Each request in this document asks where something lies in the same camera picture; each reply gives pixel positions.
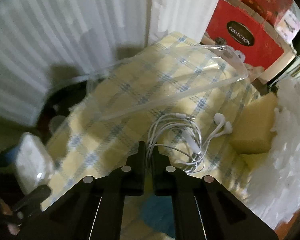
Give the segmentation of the white earphone case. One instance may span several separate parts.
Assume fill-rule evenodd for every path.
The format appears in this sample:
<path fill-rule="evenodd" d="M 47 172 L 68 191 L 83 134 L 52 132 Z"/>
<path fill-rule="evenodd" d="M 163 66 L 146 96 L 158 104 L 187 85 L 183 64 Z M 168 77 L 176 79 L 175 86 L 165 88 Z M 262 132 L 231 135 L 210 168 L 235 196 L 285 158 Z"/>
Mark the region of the white earphone case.
<path fill-rule="evenodd" d="M 54 175 L 54 162 L 44 144 L 34 134 L 23 133 L 13 163 L 14 174 L 24 194 L 48 184 Z"/>

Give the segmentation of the blue collapsible funnel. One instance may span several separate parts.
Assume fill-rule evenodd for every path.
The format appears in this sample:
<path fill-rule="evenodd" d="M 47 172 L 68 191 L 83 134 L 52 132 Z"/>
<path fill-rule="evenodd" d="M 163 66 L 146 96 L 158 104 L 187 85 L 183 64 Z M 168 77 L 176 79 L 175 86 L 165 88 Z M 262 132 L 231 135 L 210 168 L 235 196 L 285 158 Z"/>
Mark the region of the blue collapsible funnel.
<path fill-rule="evenodd" d="M 151 195 L 142 205 L 140 217 L 143 222 L 156 232 L 165 233 L 175 238 L 175 225 L 171 196 Z"/>

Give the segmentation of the white wired earphones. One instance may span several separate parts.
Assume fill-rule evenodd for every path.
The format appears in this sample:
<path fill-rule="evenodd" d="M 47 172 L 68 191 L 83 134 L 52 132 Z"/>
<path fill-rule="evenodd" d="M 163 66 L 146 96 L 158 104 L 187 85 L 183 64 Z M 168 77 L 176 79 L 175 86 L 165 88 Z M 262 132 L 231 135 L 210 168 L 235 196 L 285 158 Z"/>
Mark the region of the white wired earphones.
<path fill-rule="evenodd" d="M 225 116 L 221 113 L 216 113 L 213 117 L 215 129 L 204 140 L 199 126 L 194 122 L 195 117 L 183 113 L 169 113 L 161 116 L 153 122 L 148 130 L 147 135 L 147 150 L 146 150 L 146 165 L 150 165 L 151 157 L 156 147 L 163 147 L 183 154 L 188 160 L 177 160 L 176 163 L 184 166 L 184 171 L 187 174 L 195 174 L 202 172 L 205 167 L 204 158 L 207 154 L 210 142 L 212 139 L 228 135 L 232 133 L 232 124 L 226 121 Z M 185 152 L 175 146 L 158 143 L 160 137 L 164 133 L 176 130 L 180 132 L 181 138 L 185 144 L 189 146 L 191 152 Z"/>

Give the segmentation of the yellow tan small box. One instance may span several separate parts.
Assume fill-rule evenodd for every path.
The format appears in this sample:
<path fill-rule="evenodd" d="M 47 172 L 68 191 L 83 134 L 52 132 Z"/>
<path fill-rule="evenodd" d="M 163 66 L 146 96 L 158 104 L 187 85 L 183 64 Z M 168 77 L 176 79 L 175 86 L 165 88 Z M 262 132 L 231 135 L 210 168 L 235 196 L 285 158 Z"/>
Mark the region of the yellow tan small box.
<path fill-rule="evenodd" d="M 230 138 L 230 145 L 238 154 L 261 154 L 270 150 L 275 135 L 271 129 L 276 107 L 277 97 L 270 92 L 243 108 Z"/>

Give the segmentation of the white fluffy duster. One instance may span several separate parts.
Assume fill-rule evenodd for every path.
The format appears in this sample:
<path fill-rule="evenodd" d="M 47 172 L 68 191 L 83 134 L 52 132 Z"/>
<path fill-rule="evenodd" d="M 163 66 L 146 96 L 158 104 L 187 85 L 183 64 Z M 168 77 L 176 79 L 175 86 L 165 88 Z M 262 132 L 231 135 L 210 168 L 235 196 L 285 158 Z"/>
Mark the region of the white fluffy duster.
<path fill-rule="evenodd" d="M 270 151 L 251 173 L 245 204 L 272 229 L 300 209 L 300 78 L 277 83 Z"/>

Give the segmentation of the clear plastic sheet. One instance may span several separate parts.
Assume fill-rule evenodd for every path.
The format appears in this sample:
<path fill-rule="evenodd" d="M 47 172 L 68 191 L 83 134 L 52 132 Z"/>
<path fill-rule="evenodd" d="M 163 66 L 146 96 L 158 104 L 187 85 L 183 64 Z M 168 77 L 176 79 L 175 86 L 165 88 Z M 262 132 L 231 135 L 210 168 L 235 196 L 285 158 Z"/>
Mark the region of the clear plastic sheet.
<path fill-rule="evenodd" d="M 98 120 L 110 120 L 246 78 L 248 70 L 230 46 L 146 49 L 90 74 L 85 102 Z"/>

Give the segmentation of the yellow plaid tablecloth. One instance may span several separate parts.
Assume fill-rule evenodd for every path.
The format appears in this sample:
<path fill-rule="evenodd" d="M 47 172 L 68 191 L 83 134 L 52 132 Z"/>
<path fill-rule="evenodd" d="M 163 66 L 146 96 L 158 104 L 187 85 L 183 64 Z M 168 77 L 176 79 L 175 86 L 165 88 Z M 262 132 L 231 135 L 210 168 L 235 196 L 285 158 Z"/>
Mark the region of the yellow plaid tablecloth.
<path fill-rule="evenodd" d="M 174 47 L 198 45 L 193 39 L 178 32 L 168 34 L 146 49 L 164 50 Z M 51 195 L 42 202 L 45 211 L 84 176 L 100 178 L 123 165 L 127 157 L 136 152 L 139 141 L 146 141 L 151 124 L 168 113 L 193 114 L 206 139 L 212 131 L 213 115 L 220 112 L 234 123 L 243 107 L 260 97 L 260 93 L 247 81 L 208 90 L 180 99 L 174 104 L 134 113 L 126 118 L 100 122 L 87 108 L 86 98 L 63 121 L 47 142 L 47 151 L 57 163 L 55 174 L 48 186 Z M 206 154 L 205 168 L 212 172 L 230 192 L 242 198 L 250 168 L 228 144 L 226 135 L 213 139 Z M 120 239 L 172 239 L 155 232 L 140 218 L 141 206 L 152 187 L 147 184 L 143 197 L 127 197 L 123 212 Z"/>

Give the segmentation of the orange cardboard box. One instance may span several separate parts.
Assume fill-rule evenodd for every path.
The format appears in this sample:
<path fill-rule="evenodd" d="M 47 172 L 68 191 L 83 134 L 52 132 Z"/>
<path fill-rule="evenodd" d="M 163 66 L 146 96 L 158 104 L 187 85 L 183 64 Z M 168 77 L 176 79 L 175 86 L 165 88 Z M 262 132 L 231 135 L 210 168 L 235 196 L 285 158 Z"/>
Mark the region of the orange cardboard box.
<path fill-rule="evenodd" d="M 289 222 L 281 222 L 275 232 L 279 239 L 289 239 L 300 231 L 300 209 L 294 213 Z"/>

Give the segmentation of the red collection gift bag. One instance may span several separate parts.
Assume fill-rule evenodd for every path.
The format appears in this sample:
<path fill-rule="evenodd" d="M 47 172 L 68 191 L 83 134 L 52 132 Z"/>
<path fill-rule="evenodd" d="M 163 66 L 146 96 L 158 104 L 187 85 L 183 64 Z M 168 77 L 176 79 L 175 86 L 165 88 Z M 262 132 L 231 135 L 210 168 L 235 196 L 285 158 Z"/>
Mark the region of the red collection gift bag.
<path fill-rule="evenodd" d="M 218 1 L 206 32 L 217 44 L 238 51 L 244 63 L 253 67 L 268 69 L 284 52 L 262 24 L 226 0 Z"/>

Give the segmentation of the white curtain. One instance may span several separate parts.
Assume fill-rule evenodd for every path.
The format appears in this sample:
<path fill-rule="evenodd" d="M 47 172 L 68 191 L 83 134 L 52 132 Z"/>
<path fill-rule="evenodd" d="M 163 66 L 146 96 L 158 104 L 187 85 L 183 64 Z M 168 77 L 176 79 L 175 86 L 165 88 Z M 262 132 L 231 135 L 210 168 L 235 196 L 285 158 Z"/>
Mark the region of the white curtain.
<path fill-rule="evenodd" d="M 63 80 L 177 31 L 200 41 L 218 0 L 0 0 L 0 117 L 36 123 Z"/>

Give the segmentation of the pink tissue pack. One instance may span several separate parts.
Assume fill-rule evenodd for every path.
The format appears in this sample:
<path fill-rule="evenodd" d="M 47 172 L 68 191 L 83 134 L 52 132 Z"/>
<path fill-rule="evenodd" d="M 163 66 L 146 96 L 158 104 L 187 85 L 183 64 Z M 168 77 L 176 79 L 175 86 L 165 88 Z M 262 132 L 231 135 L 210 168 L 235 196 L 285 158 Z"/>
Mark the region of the pink tissue pack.
<path fill-rule="evenodd" d="M 294 12 L 288 9 L 281 20 L 275 24 L 275 30 L 287 44 L 291 44 L 300 30 L 300 21 Z"/>

